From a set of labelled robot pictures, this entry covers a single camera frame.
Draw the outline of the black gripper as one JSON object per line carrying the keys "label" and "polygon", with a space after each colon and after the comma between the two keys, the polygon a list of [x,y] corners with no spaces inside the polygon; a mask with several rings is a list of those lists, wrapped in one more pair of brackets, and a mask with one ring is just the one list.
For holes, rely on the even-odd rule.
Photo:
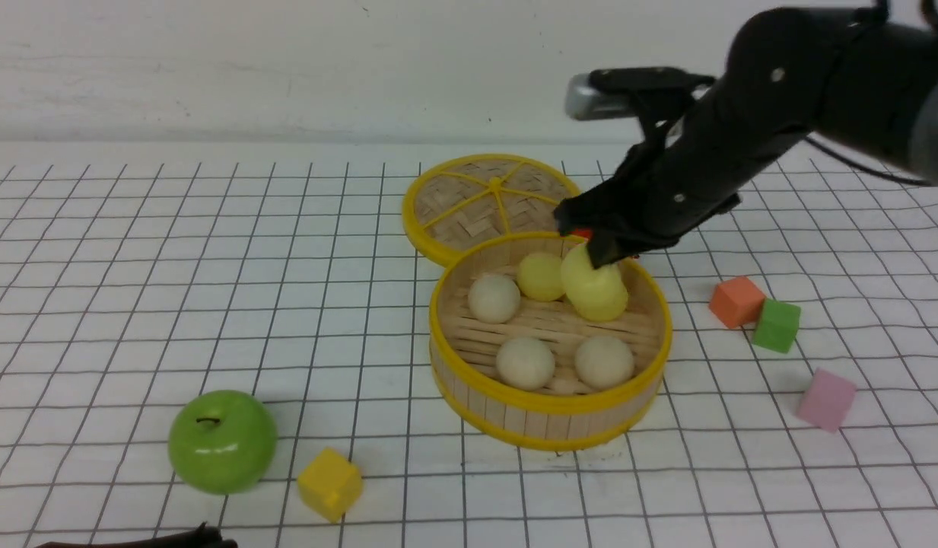
{"label": "black gripper", "polygon": [[619,263],[628,252],[676,245],[809,132],[812,104],[781,84],[716,84],[679,128],[672,145],[640,147],[614,176],[553,209],[559,236],[578,228],[593,232],[587,256],[594,269]]}

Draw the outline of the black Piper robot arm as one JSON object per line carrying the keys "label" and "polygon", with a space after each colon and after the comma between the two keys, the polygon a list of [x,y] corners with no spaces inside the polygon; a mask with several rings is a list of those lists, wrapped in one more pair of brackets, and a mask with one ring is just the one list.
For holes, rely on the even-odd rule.
{"label": "black Piper robot arm", "polygon": [[587,231],[596,268],[673,247],[812,134],[905,172],[885,180],[938,186],[938,9],[921,11],[924,29],[890,22],[886,1],[781,7],[739,29],[719,77],[662,66],[577,74],[570,118],[635,118],[644,139],[608,180],[557,205],[558,233]]}

